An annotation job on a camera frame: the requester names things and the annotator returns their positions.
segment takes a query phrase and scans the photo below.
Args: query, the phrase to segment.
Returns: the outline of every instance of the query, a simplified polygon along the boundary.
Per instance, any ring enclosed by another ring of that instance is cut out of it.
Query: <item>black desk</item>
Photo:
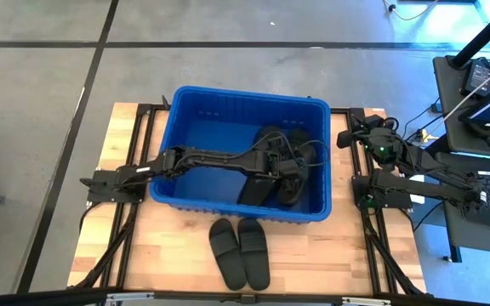
[[[464,98],[459,90],[462,88],[466,70],[458,71],[450,67],[445,57],[434,58],[436,83],[444,113],[451,111]],[[463,106],[473,104],[469,99]],[[464,124],[459,121],[459,115],[466,110],[457,110],[445,122],[446,134],[432,143],[427,151],[434,155],[437,152],[463,152],[490,156],[490,148],[485,141],[470,134]]]
[[[490,160],[477,157],[438,153],[436,160],[463,171],[490,170]],[[444,202],[443,206],[452,262],[461,262],[459,247],[490,251],[489,226],[467,221],[462,217],[461,212],[448,202]]]

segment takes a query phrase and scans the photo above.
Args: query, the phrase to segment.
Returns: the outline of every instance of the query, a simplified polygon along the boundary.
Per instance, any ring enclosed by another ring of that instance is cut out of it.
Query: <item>black bracket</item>
[[[145,186],[137,186],[132,190],[114,189],[118,184],[117,180],[118,172],[109,170],[97,170],[92,178],[80,179],[81,183],[88,186],[87,199],[92,203],[141,203],[143,201]]]
[[[257,303],[256,296],[254,294],[242,294],[240,303],[242,303],[242,304],[255,304],[255,303]]]

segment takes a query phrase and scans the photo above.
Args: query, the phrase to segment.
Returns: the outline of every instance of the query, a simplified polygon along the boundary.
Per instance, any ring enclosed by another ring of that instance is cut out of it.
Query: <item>desk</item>
[[[488,162],[488,170],[490,171],[490,161],[482,161],[475,157],[438,153],[436,160],[464,171],[485,170],[484,165]],[[443,209],[446,216],[447,238],[449,239],[452,262],[459,263],[462,260],[459,247],[490,251],[489,226],[467,221],[463,218],[460,210],[446,201],[443,202]]]
[[[434,58],[434,71],[442,109],[444,113],[448,113],[464,98],[459,90],[463,86],[466,70],[455,70],[449,66],[445,57],[436,57]],[[473,101],[469,99],[462,107],[474,104]],[[447,119],[445,122],[447,133],[429,145],[427,149],[432,156],[437,152],[464,152],[490,156],[490,148],[487,143],[469,133],[464,124],[459,121],[459,115],[464,111],[466,109],[457,110]]]
[[[114,105],[99,167],[112,170],[125,163],[138,105]],[[366,115],[385,115],[366,109]],[[168,111],[156,112],[148,159],[162,142]],[[319,223],[285,224],[261,220],[268,242],[271,284],[263,294],[371,295],[365,240],[359,211],[354,206],[350,178],[350,149],[336,147],[337,134],[346,130],[345,116],[332,115],[332,199],[330,216]],[[140,143],[145,126],[140,130]],[[362,154],[362,169],[366,168]],[[81,281],[107,247],[115,204],[102,203],[85,218],[68,284]],[[402,212],[384,209],[393,257],[413,284],[425,291],[412,227]],[[208,242],[208,231],[221,218],[184,212],[146,196],[140,204],[128,263],[125,288],[172,292],[231,292],[226,288]],[[239,218],[229,218],[236,225]],[[120,255],[115,256],[110,284],[116,282]],[[386,291],[382,258],[377,256],[381,286]],[[240,292],[251,292],[245,286]]]

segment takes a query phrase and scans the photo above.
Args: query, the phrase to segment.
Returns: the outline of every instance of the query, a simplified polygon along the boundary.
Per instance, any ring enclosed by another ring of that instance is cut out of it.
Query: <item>white cable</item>
[[[455,106],[451,111],[449,111],[449,113],[447,114],[447,116],[444,116],[443,117],[443,120],[442,122],[440,122],[440,124],[438,124],[436,127],[434,127],[434,129],[432,130],[432,132],[430,132],[430,134],[426,135],[426,137],[423,138],[423,141],[425,139],[428,139],[430,136],[432,136],[432,134],[455,112],[459,109],[459,107],[464,103],[466,102],[467,99],[469,99],[473,94],[476,93],[476,91],[480,90],[480,88],[483,87],[483,85],[487,84],[488,82],[490,81],[490,77],[485,80],[480,86],[476,87],[476,89],[472,90],[471,93],[469,93],[466,97],[464,97],[464,99],[462,101],[460,101],[457,106]]]
[[[383,0],[385,2],[385,4],[387,4],[388,6],[390,6],[390,3],[389,1],[387,0]],[[424,11],[422,11],[420,14],[418,15],[415,15],[414,17],[411,17],[411,18],[404,18],[402,16],[400,16],[400,14],[398,14],[398,12],[396,12],[396,8],[392,9],[392,11],[390,11],[391,13],[394,13],[396,14],[396,16],[398,16],[398,18],[400,18],[401,20],[405,20],[405,21],[410,21],[410,20],[414,20],[415,18],[419,17],[420,15],[426,13],[426,11],[428,11],[430,8],[432,8],[439,0],[434,0],[433,3],[429,4],[429,6],[427,6]]]

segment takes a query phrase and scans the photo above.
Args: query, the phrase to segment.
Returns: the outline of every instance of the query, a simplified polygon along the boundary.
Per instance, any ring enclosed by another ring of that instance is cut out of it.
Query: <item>black metal frame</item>
[[[138,135],[139,135],[139,130],[140,130],[140,122],[142,120],[143,115],[146,113],[147,108],[150,111],[150,113],[149,113],[149,119],[148,119],[148,123],[147,123],[147,130],[145,132],[145,140],[144,140],[144,144],[143,144],[143,150],[141,151],[141,162],[145,162],[146,157],[148,156],[148,149],[149,149],[148,145],[151,142],[152,126],[153,126],[153,122],[154,122],[154,117],[156,115],[156,111],[165,111],[165,110],[169,111],[170,105],[167,103],[167,100],[165,99],[165,97],[162,97],[162,104],[161,105],[138,105],[138,110],[137,110],[137,114],[136,114],[135,122],[134,122],[134,130],[132,132],[132,138],[130,140],[130,147],[128,148],[127,164],[129,164],[130,162],[133,162],[133,160],[134,160],[134,152],[135,152],[135,148],[136,148],[137,141],[138,141]],[[364,109],[332,108],[332,109],[330,109],[330,112],[331,112],[331,114],[344,115],[345,119],[347,121],[347,127],[348,128],[352,128],[352,122],[353,121],[352,121],[351,113],[353,113],[353,116],[356,116],[358,118],[364,117]],[[355,175],[361,175],[361,172],[362,172],[361,171],[361,164],[360,164],[360,159],[358,157],[358,149],[357,149],[355,143],[353,143],[353,145],[351,146],[351,156],[352,156],[352,160],[353,160],[353,170],[354,170]],[[372,162],[372,159],[370,156],[367,156],[367,168],[368,168],[369,172],[371,172],[373,170],[373,162]],[[130,209],[137,209],[137,205],[132,206]],[[362,220],[364,220],[365,218],[370,218],[367,208],[361,209],[361,216],[362,216]],[[122,212],[118,213],[118,211],[116,211],[115,218],[113,220],[113,227],[111,228],[111,234],[113,232],[118,233],[118,231],[120,229],[121,218],[122,218]],[[387,250],[389,250],[389,243],[388,243],[386,230],[385,230],[385,220],[383,219],[383,217],[381,217],[381,218],[378,217],[377,221],[378,221],[378,230],[379,230],[379,233],[381,236],[380,239],[382,241],[382,244],[384,245],[384,247],[386,247]],[[366,230],[367,230],[366,225],[364,224],[364,222],[362,222],[362,224],[363,224],[362,228],[365,232],[364,239],[365,239],[365,243],[366,243],[367,261],[368,261],[368,268],[369,268],[369,272],[370,272],[370,278],[371,278],[371,282],[372,282],[373,293],[377,294],[377,293],[381,292],[381,285],[380,285],[380,280],[379,280],[378,267],[376,264],[375,248],[374,248],[373,243],[366,237]],[[119,269],[117,272],[117,287],[119,287],[119,288],[123,288],[123,285],[124,285],[124,279],[126,276],[126,271],[127,271],[127,266],[128,266],[129,253],[131,251],[130,250],[131,242],[132,242],[131,239],[132,239],[132,237],[130,235],[126,239],[126,241],[124,242],[124,247],[122,248],[121,263],[120,263],[120,266],[119,266]],[[389,267],[386,264],[385,264],[385,271],[387,273],[387,280],[389,282],[390,292],[391,293],[397,293],[396,281],[395,281],[394,275],[392,275],[392,273],[389,270]],[[109,275],[110,273],[111,273],[111,265],[109,265],[106,268],[103,276]],[[108,285],[108,276],[106,276],[106,281],[103,281],[103,280],[104,279],[102,278],[101,286],[107,286]],[[181,297],[181,298],[188,298],[190,295],[189,293],[186,293],[186,292],[172,292],[172,294],[175,297]],[[217,295],[218,295],[218,293],[209,293],[209,296],[217,296]],[[252,297],[254,297],[253,300],[256,301],[256,295],[252,295]],[[292,297],[290,295],[281,295],[281,297],[282,297],[282,299],[280,299],[280,300],[279,299],[273,299],[272,302],[288,301],[286,299],[286,297],[291,297],[292,300],[295,299],[295,297]],[[327,299],[324,299],[323,297],[320,297],[317,300],[323,301],[323,302],[319,302],[319,303],[335,303],[333,300],[333,297],[331,297],[331,296],[327,296],[327,297],[329,297],[328,299],[331,299],[331,302],[327,302]]]
[[[130,146],[128,148],[128,157],[127,163],[131,163],[134,160],[134,152],[137,147],[137,141],[139,137],[139,130],[141,121],[144,115],[148,114],[147,127],[145,130],[144,143],[140,155],[140,161],[146,161],[148,157],[150,142],[152,136],[152,129],[154,125],[154,120],[157,111],[169,111],[170,105],[168,104],[165,97],[162,97],[161,105],[138,105],[138,110],[135,117],[134,129],[132,132],[132,137],[130,139]],[[352,128],[352,116],[357,118],[364,117],[364,109],[348,109],[348,108],[332,108],[331,114],[344,115],[345,120],[347,121],[347,128]],[[356,143],[353,143],[350,147],[351,157],[353,162],[353,170],[355,175],[361,175],[361,163],[358,155],[358,149]],[[366,155],[367,157],[367,169],[369,172],[373,170],[373,161],[371,156]],[[97,303],[98,305],[102,305],[106,299],[108,294],[114,293],[142,293],[145,298],[159,298],[159,299],[187,299],[187,300],[215,300],[220,302],[232,301],[237,303],[261,303],[261,302],[288,302],[288,303],[332,303],[334,305],[341,305],[343,303],[356,303],[358,298],[365,299],[383,299],[390,300],[391,305],[422,305],[422,306],[431,306],[431,305],[477,305],[478,303],[468,303],[462,301],[455,300],[447,300],[440,298],[433,298],[427,295],[401,295],[397,293],[396,282],[393,285],[390,284],[391,279],[394,281],[394,275],[391,274],[390,269],[388,268],[387,263],[385,263],[385,269],[387,272],[387,279],[389,282],[390,292],[381,292],[380,289],[380,279],[379,272],[376,264],[376,257],[374,251],[374,245],[371,240],[367,238],[368,228],[366,223],[367,220],[369,222],[369,214],[367,208],[361,209],[362,215],[362,224],[364,230],[364,238],[367,249],[367,261],[370,272],[370,278],[372,282],[373,294],[370,296],[340,296],[340,295],[308,295],[308,294],[264,294],[264,293],[219,293],[219,292],[139,292],[139,291],[128,291],[123,289],[124,280],[126,276],[126,271],[128,267],[128,259],[129,253],[131,251],[131,242],[133,239],[133,227],[135,226],[135,219],[137,217],[136,213],[133,213],[131,209],[139,209],[139,204],[132,204],[130,208],[130,214],[132,214],[132,230],[128,234],[126,241],[123,243],[122,248],[122,256],[121,262],[119,264],[119,269],[117,272],[117,286],[101,286],[99,288],[81,288],[75,287],[68,290],[62,291],[54,291],[54,292],[31,292],[31,293],[19,293],[19,294],[10,294],[10,295],[2,295],[0,296],[0,304],[1,305],[17,305],[17,304],[28,304],[28,305],[82,305],[85,303]],[[118,217],[122,217],[122,212],[120,214],[115,212],[115,220]],[[378,230],[379,232],[383,232],[381,236],[385,238],[380,238],[380,241],[377,241],[377,244],[381,244],[382,247],[385,247],[385,250],[388,251],[388,239],[386,237],[385,232],[385,221],[383,218],[378,218]],[[120,225],[117,223],[113,223],[114,228],[111,229],[111,232],[115,230],[118,232],[120,229]],[[109,275],[111,266],[108,266],[109,269],[105,271],[104,275]]]
[[[353,114],[353,116],[358,120],[363,120],[366,117],[363,108],[351,108],[350,113]],[[367,172],[368,174],[371,174],[373,172],[373,158],[366,151],[366,149],[364,149],[364,156],[366,159]],[[375,218],[378,224],[379,239],[381,240],[381,244],[387,250],[387,252],[390,252],[389,238],[387,236],[387,230],[385,228],[385,216],[383,215],[383,208],[378,207],[377,209],[378,211],[375,212]],[[387,276],[387,286],[389,287],[389,292],[398,293],[395,276],[390,271],[389,265],[387,263],[385,263],[385,273]]]

